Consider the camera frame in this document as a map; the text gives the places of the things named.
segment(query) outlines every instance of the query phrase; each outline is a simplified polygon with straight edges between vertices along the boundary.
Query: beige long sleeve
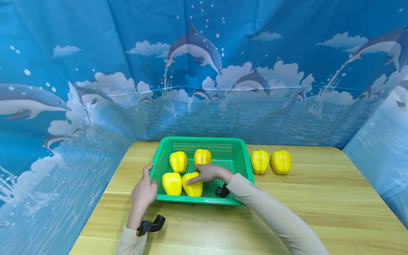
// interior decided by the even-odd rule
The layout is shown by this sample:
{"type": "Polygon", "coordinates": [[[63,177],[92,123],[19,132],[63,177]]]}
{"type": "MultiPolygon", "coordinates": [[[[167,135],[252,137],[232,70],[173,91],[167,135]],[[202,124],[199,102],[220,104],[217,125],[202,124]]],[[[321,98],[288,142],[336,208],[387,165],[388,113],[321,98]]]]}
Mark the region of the beige long sleeve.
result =
{"type": "Polygon", "coordinates": [[[146,240],[147,233],[137,237],[135,230],[124,226],[116,255],[141,255],[146,246],[146,240]]]}
{"type": "Polygon", "coordinates": [[[249,206],[276,233],[292,255],[329,254],[301,218],[239,173],[233,175],[226,187],[236,200],[249,206]]]}

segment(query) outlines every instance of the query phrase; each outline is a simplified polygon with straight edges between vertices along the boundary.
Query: wooden table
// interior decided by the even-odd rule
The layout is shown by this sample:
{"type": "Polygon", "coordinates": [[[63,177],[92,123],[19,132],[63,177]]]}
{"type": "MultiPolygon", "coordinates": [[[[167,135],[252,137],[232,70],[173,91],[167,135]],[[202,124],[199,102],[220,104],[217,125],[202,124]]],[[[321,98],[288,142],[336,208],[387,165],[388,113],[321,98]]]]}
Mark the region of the wooden table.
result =
{"type": "MultiPolygon", "coordinates": [[[[131,207],[130,192],[151,163],[156,142],[130,146],[71,250],[71,255],[115,254],[131,207]]],[[[255,184],[297,213],[331,255],[408,254],[408,231],[348,157],[331,147],[255,146],[292,155],[288,175],[268,169],[255,184]]],[[[289,254],[246,206],[154,202],[145,215],[166,217],[149,234],[145,254],[289,254]]]]}

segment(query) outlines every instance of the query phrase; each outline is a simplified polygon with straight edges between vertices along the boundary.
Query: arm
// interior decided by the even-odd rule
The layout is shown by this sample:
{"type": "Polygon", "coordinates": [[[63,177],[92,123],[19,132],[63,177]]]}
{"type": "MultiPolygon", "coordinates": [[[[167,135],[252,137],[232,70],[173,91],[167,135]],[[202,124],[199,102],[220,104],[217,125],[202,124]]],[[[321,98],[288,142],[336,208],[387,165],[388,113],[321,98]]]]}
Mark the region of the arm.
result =
{"type": "Polygon", "coordinates": [[[249,206],[276,233],[292,255],[329,254],[301,218],[239,173],[233,175],[227,189],[236,200],[249,206]]]}
{"type": "Polygon", "coordinates": [[[128,222],[123,227],[116,255],[141,255],[144,251],[147,233],[138,237],[137,229],[142,223],[148,206],[153,203],[157,195],[157,182],[152,182],[149,176],[149,170],[152,167],[153,164],[143,168],[143,177],[132,191],[132,208],[129,212],[128,222]]]}

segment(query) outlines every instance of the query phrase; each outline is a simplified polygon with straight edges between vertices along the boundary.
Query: bell pepper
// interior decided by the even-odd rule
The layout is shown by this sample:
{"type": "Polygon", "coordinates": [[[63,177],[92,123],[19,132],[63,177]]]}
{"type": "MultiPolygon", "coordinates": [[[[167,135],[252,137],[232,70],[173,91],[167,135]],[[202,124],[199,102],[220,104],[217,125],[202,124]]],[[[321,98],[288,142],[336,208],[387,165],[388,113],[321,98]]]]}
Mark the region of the bell pepper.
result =
{"type": "Polygon", "coordinates": [[[264,174],[266,172],[269,165],[269,154],[266,151],[252,151],[249,158],[254,173],[264,174]]]}
{"type": "Polygon", "coordinates": [[[194,184],[186,184],[187,180],[197,177],[198,175],[199,175],[198,172],[193,172],[193,173],[186,173],[183,176],[183,179],[182,179],[183,188],[187,196],[189,197],[201,197],[203,194],[203,183],[202,182],[196,182],[194,184]]]}
{"type": "Polygon", "coordinates": [[[290,170],[292,159],[287,151],[274,151],[271,155],[271,162],[275,173],[285,175],[290,170]]]}
{"type": "Polygon", "coordinates": [[[170,166],[173,172],[183,174],[187,168],[187,155],[183,151],[170,154],[170,166]]]}
{"type": "Polygon", "coordinates": [[[197,164],[211,164],[211,152],[208,150],[198,149],[194,153],[194,166],[197,164]]]}
{"type": "Polygon", "coordinates": [[[165,173],[162,176],[164,191],[170,196],[181,196],[182,184],[179,173],[165,173]]]}

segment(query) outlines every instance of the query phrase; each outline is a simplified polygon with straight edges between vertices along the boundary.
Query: green plastic basket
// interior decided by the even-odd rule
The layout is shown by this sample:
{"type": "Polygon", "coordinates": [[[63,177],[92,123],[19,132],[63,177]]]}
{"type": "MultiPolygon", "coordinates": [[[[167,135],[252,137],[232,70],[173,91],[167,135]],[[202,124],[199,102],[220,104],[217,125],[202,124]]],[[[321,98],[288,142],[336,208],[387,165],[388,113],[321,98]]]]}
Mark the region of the green plastic basket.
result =
{"type": "Polygon", "coordinates": [[[156,200],[169,202],[184,202],[198,204],[225,204],[242,205],[235,200],[232,194],[221,198],[215,194],[217,187],[222,187],[224,182],[215,179],[203,183],[201,197],[188,197],[183,190],[181,196],[166,195],[162,186],[162,176],[171,173],[169,162],[170,154],[184,151],[187,154],[187,169],[185,173],[194,172],[194,152],[197,149],[207,149],[211,152],[212,164],[223,166],[233,173],[240,173],[250,182],[254,183],[251,162],[244,141],[237,138],[212,138],[212,137],[166,137],[161,140],[153,158],[154,167],[150,171],[150,178],[158,184],[156,200]]]}

